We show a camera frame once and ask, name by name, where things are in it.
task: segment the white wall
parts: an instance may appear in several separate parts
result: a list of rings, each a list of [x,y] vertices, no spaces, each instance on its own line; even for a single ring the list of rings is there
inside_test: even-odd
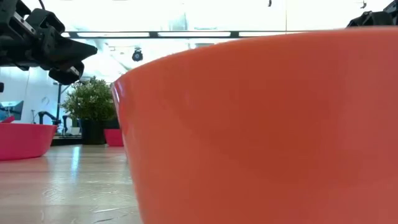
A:
[[[365,11],[382,11],[392,0],[285,0],[287,30],[325,30],[345,28]]]
[[[53,80],[47,73],[41,68],[31,68],[28,72],[18,68],[0,68],[0,81],[4,83],[4,92],[0,93],[0,101],[24,100],[21,120],[15,123],[31,123],[32,110],[35,110],[35,114],[39,111],[48,111],[56,116],[58,86],[53,85]],[[44,124],[52,124],[51,119],[45,116]]]

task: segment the black plant pot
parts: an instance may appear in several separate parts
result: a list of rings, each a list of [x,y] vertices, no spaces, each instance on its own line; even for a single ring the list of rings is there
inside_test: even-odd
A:
[[[109,121],[105,121],[105,129],[120,129],[118,118],[113,118]]]
[[[81,140],[86,145],[105,144],[104,122],[81,120]]]

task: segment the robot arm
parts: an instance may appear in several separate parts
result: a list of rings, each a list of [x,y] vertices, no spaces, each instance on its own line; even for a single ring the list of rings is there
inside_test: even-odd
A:
[[[67,125],[67,119],[70,118],[70,115],[63,115],[62,120],[63,120],[63,133],[66,133],[68,131],[68,125]]]
[[[398,0],[394,0],[381,12],[364,12],[362,16],[351,20],[348,27],[357,26],[396,26]]]
[[[43,124],[43,117],[44,117],[44,115],[47,115],[49,118],[51,118],[52,124],[53,124],[53,125],[58,125],[58,124],[61,123],[60,120],[58,120],[54,115],[50,114],[50,113],[47,112],[47,111],[40,111],[40,112],[38,112],[37,114],[38,114],[38,116],[39,116],[39,124]]]
[[[84,71],[81,61],[97,48],[62,37],[64,31],[52,12],[30,11],[21,0],[0,1],[0,67],[40,67],[63,85],[78,81]]]

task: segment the bowl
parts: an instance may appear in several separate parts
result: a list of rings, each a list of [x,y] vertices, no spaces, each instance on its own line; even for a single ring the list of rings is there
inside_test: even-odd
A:
[[[0,123],[0,161],[43,156],[56,129],[44,124]]]
[[[104,134],[108,146],[123,147],[123,136],[120,129],[105,129]]]
[[[398,223],[397,28],[231,41],[113,85],[145,224]]]

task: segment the light fixture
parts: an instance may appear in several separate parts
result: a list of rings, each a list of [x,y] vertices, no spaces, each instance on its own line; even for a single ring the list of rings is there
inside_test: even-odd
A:
[[[159,32],[159,37],[229,37],[231,32]]]
[[[366,8],[366,6],[368,6],[368,4],[365,2],[365,0],[363,0],[363,5],[362,5],[362,7],[361,7],[361,9],[364,9],[364,8]]]
[[[78,32],[79,37],[149,37],[148,32]]]
[[[269,35],[282,35],[286,34],[286,32],[239,32],[240,37],[262,37],[262,36],[269,36]]]

